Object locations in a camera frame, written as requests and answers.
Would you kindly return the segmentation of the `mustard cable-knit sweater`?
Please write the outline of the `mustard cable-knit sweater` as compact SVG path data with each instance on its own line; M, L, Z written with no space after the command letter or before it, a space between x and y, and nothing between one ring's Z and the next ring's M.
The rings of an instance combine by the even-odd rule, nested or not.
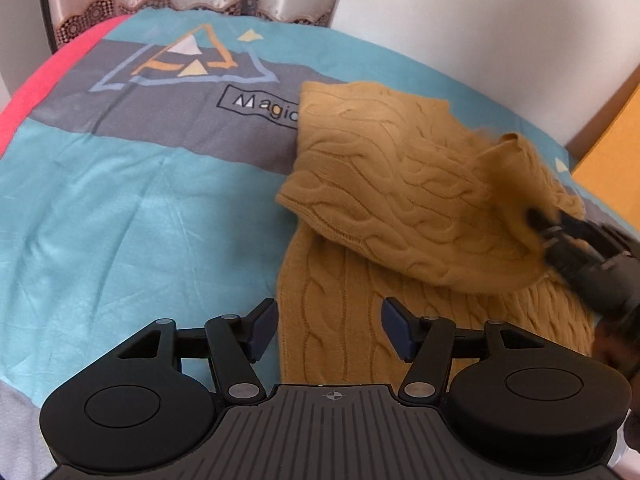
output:
M492 140L447 102L375 82L305 82L277 202L297 228L278 278L285 382L399 385L381 323L397 298L462 328L499 320L581 354L593 317L547 269L525 213L585 213L517 133Z

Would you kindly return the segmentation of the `orange wooden furniture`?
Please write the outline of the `orange wooden furniture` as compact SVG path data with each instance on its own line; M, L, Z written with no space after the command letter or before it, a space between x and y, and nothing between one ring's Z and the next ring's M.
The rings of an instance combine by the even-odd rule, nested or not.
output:
M629 98L612 124L578 162L573 179L639 229L640 96Z

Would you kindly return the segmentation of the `teal grey printed bedsheet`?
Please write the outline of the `teal grey printed bedsheet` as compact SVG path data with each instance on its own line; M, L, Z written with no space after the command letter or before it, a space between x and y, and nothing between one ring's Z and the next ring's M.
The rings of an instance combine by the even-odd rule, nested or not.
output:
M570 192L574 159L431 67L335 30L205 10L112 18L58 50L1 115L1 474L54 466L43 400L157 318L202 325L276 291L276 203L300 85L376 81L518 131Z

